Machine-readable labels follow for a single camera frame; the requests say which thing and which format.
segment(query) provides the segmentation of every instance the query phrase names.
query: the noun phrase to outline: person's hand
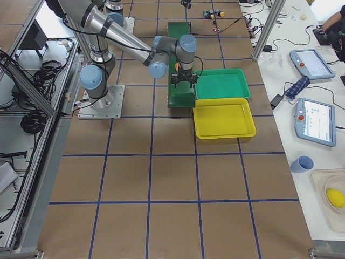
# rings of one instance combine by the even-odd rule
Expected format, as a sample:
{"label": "person's hand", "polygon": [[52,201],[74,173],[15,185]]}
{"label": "person's hand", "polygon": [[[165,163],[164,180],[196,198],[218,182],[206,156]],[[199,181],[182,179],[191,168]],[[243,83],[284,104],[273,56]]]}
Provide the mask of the person's hand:
{"label": "person's hand", "polygon": [[318,34],[318,35],[324,35],[324,34],[326,34],[323,28],[315,29],[314,32],[315,32],[316,34]]}

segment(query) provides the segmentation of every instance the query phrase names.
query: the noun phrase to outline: black power adapter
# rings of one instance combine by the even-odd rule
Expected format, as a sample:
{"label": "black power adapter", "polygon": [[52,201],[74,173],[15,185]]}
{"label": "black power adapter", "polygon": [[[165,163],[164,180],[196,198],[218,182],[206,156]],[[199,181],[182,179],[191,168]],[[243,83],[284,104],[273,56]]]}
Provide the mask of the black power adapter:
{"label": "black power adapter", "polygon": [[264,48],[263,48],[263,51],[271,52],[272,51],[272,46],[271,45],[265,45]]}
{"label": "black power adapter", "polygon": [[270,102],[271,104],[271,109],[274,110],[278,104],[281,102],[281,100],[283,99],[284,96],[281,96],[280,94],[277,94],[272,101]]}

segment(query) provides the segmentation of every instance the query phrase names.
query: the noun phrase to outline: yellow tray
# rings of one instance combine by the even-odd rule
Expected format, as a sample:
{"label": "yellow tray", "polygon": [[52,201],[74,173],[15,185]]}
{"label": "yellow tray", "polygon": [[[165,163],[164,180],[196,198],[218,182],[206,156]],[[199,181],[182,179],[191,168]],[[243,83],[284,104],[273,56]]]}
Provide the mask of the yellow tray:
{"label": "yellow tray", "polygon": [[252,137],[257,132],[244,98],[196,100],[193,117],[200,139]]}

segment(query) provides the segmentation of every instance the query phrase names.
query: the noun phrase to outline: metal base plate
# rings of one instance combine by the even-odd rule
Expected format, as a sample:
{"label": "metal base plate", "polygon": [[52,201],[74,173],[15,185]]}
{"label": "metal base plate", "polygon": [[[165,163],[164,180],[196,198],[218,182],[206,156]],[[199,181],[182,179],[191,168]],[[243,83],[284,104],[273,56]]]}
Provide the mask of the metal base plate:
{"label": "metal base plate", "polygon": [[[95,109],[90,105],[90,102],[82,103],[79,110],[78,118],[79,119],[120,119],[123,103],[123,95],[125,93],[125,85],[108,85],[109,91],[111,91],[115,99],[114,101],[106,108]],[[88,98],[88,94],[85,92],[84,99]]]}
{"label": "metal base plate", "polygon": [[125,17],[126,26],[123,28],[133,34],[135,17]]}

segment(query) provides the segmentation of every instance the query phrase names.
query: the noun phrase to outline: yellow ball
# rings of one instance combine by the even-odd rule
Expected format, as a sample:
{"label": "yellow ball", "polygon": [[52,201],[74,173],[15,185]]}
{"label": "yellow ball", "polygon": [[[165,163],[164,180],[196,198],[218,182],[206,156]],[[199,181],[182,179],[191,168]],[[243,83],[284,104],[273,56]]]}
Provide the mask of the yellow ball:
{"label": "yellow ball", "polygon": [[329,202],[337,208],[345,206],[345,196],[337,189],[328,189],[326,191]]}

